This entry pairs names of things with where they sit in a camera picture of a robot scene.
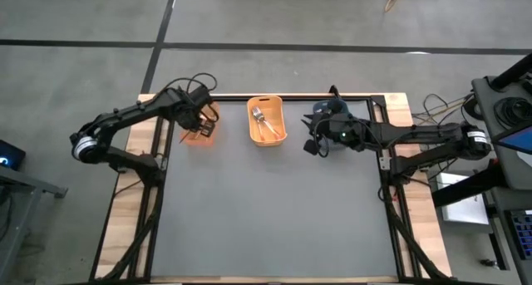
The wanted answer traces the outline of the laptop with blue screen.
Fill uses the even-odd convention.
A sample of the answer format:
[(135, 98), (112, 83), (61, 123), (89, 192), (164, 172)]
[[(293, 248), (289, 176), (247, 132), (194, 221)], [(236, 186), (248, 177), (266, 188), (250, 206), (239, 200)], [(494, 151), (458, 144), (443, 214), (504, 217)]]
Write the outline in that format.
[(518, 157), (532, 167), (532, 121), (523, 123), (496, 135), (495, 145), (515, 150)]

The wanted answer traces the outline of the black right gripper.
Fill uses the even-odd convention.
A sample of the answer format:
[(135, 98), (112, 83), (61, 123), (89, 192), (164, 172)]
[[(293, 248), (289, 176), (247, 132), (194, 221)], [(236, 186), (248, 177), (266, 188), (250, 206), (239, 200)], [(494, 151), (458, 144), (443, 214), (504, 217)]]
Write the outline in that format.
[[(314, 137), (317, 143), (324, 137), (352, 150), (362, 150), (362, 122), (353, 115), (308, 114), (303, 116), (302, 122), (305, 125), (314, 125), (314, 128), (308, 129), (308, 134)], [(326, 148), (321, 147), (320, 151), (328, 151), (328, 144), (325, 146)]]

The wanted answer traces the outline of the dark monitor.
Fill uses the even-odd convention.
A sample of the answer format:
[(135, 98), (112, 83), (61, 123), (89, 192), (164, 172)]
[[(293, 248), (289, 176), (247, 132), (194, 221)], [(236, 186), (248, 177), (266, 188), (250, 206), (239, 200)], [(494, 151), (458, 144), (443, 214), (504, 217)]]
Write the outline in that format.
[(26, 152), (0, 140), (0, 165), (12, 170), (19, 170), (26, 157)]

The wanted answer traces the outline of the black pole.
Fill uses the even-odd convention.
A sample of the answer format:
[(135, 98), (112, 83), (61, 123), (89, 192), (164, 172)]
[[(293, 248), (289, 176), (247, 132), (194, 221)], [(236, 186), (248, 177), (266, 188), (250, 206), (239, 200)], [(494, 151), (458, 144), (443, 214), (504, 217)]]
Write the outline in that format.
[(532, 52), (495, 77), (490, 82), (490, 88), (494, 91), (503, 91), (508, 85), (518, 81), (530, 70), (532, 70)]

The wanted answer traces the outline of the translucent orange plastic bin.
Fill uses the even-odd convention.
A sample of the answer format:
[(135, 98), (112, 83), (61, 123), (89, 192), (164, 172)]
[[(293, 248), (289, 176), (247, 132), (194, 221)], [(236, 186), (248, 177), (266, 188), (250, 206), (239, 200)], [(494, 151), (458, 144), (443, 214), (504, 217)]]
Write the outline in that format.
[[(219, 105), (216, 102), (213, 102), (212, 104), (205, 106), (200, 113), (207, 116), (209, 120), (214, 121), (216, 124), (217, 121), (219, 120)], [(180, 137), (182, 136), (184, 131), (186, 132), (187, 130), (182, 130), (180, 132)], [(189, 146), (211, 146), (214, 143), (215, 132), (216, 132), (216, 127), (214, 129), (214, 133), (212, 134), (212, 136), (207, 138), (207, 137), (203, 137), (202, 135), (200, 135), (200, 129), (199, 129), (195, 133), (191, 132), (189, 136), (182, 143), (184, 143), (185, 145), (189, 145)]]

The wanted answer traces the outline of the grey side table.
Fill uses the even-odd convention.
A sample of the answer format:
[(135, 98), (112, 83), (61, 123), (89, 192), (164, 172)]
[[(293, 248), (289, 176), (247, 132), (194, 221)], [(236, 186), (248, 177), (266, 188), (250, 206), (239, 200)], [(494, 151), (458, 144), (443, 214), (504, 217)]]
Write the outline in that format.
[(6, 282), (43, 194), (65, 197), (62, 188), (0, 166), (0, 285)]

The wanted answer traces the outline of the white box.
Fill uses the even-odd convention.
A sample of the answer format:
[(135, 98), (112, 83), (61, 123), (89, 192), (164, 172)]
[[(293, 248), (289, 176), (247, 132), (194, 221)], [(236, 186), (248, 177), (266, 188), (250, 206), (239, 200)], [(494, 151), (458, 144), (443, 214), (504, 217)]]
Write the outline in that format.
[[(458, 183), (467, 176), (461, 174), (439, 173), (436, 176), (437, 188), (444, 189), (447, 186)], [(489, 225), (489, 219), (485, 210), (483, 194), (463, 199), (459, 202), (443, 206), (441, 208), (443, 219), (446, 222)]]

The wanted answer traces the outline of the yellow plastic bin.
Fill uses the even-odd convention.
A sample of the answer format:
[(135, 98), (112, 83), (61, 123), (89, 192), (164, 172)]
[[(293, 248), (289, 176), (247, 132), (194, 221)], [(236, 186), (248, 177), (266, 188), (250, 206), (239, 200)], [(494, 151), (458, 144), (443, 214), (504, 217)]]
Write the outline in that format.
[[(287, 138), (283, 118), (283, 99), (280, 96), (254, 96), (247, 101), (249, 137), (259, 147), (281, 145)], [(261, 141), (254, 111), (262, 115), (265, 141)]]

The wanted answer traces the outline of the black keyboard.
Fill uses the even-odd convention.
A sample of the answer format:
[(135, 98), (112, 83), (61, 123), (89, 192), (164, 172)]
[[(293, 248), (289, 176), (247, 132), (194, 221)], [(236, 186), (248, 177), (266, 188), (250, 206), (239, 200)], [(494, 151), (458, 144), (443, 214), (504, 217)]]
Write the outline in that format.
[(507, 210), (505, 217), (520, 258), (532, 260), (532, 209)]

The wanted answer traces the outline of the teal plastic bin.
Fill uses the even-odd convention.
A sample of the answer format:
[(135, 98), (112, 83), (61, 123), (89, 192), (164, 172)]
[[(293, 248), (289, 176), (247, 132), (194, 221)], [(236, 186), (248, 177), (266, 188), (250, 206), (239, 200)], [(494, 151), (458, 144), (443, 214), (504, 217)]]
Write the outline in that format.
[[(330, 113), (328, 111), (328, 108), (327, 108), (328, 101), (329, 100), (319, 101), (319, 102), (315, 103), (314, 106), (313, 106), (313, 113), (314, 114), (323, 113), (323, 112)], [(346, 149), (346, 146), (341, 145), (339, 143), (336, 143), (336, 142), (334, 142), (334, 141), (332, 141), (330, 139), (324, 138), (324, 137), (320, 138), (318, 143), (321, 145), (321, 147), (323, 149), (326, 148), (325, 144), (328, 144), (328, 148), (330, 150), (345, 150)]]

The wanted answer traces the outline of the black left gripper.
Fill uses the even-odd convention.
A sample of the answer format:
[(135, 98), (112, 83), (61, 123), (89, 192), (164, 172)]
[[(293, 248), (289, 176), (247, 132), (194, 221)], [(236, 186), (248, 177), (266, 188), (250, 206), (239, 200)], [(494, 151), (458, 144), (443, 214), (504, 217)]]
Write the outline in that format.
[(209, 118), (200, 112), (203, 107), (212, 102), (207, 86), (198, 86), (191, 93), (180, 86), (175, 89), (180, 100), (173, 107), (174, 120), (181, 127), (188, 127), (189, 132), (197, 132), (201, 122), (206, 124)]

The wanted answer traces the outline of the grey equipment cart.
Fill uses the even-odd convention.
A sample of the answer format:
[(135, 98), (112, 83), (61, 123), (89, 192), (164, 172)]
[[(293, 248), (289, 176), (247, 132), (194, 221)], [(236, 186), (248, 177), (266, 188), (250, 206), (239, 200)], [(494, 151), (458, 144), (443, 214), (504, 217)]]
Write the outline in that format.
[[(520, 85), (510, 85), (503, 92), (493, 91), (485, 78), (474, 79), (471, 85), (491, 139), (505, 131), (495, 118), (494, 105), (497, 101), (519, 97), (532, 104), (532, 95)], [(522, 160), (515, 150), (498, 145), (494, 145), (494, 148), (508, 186), (515, 190), (532, 190), (532, 165)]]

